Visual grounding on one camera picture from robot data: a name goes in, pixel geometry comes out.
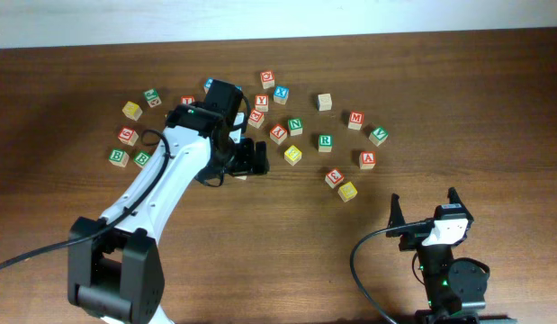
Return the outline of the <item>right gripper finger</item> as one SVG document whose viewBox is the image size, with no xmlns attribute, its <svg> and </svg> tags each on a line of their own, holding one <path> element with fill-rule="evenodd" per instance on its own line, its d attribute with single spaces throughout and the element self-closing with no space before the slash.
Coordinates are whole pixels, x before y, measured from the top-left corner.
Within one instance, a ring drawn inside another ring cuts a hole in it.
<svg viewBox="0 0 557 324">
<path fill-rule="evenodd" d="M 460 210 L 467 212 L 467 208 L 463 204 L 459 194 L 454 187 L 450 187 L 448 189 L 447 197 L 449 199 L 449 203 L 447 204 L 448 210 Z"/>
<path fill-rule="evenodd" d="M 387 228 L 397 229 L 401 228 L 405 224 L 406 222 L 404 220 L 402 209 L 400 207 L 400 197 L 396 193 L 393 193 L 391 195 L 391 210 Z"/>
</svg>

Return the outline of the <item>red I block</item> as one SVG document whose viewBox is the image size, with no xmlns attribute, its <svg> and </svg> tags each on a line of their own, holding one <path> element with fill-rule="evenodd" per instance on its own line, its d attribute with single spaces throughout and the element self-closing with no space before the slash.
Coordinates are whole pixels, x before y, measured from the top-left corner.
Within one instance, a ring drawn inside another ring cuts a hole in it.
<svg viewBox="0 0 557 324">
<path fill-rule="evenodd" d="M 195 102 L 195 98 L 191 95 L 183 95 L 180 97 L 181 104 L 192 104 Z"/>
</svg>

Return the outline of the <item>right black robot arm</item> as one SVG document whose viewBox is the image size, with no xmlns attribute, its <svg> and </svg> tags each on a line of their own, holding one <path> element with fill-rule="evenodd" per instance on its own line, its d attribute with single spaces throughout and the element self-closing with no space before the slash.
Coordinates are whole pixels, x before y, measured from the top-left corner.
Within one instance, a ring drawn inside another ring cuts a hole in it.
<svg viewBox="0 0 557 324">
<path fill-rule="evenodd" d="M 400 251 L 414 251 L 421 266 L 428 309 L 419 310 L 419 323 L 478 323 L 478 311 L 486 307 L 484 294 L 490 268 L 468 258 L 455 258 L 453 248 L 467 239 L 474 218 L 451 187 L 449 203 L 436 207 L 434 216 L 405 222 L 399 196 L 391 196 L 388 238 L 400 238 Z"/>
</svg>

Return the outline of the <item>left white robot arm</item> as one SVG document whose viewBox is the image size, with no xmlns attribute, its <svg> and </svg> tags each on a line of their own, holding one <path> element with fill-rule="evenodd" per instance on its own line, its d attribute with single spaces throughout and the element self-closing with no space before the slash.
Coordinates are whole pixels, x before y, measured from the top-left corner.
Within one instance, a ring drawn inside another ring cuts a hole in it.
<svg viewBox="0 0 557 324">
<path fill-rule="evenodd" d="M 67 297 L 106 323 L 167 323 L 158 243 L 193 180 L 263 175 L 266 146 L 243 137 L 257 110 L 181 104 L 166 117 L 157 148 L 134 182 L 98 220 L 71 227 Z"/>
</svg>

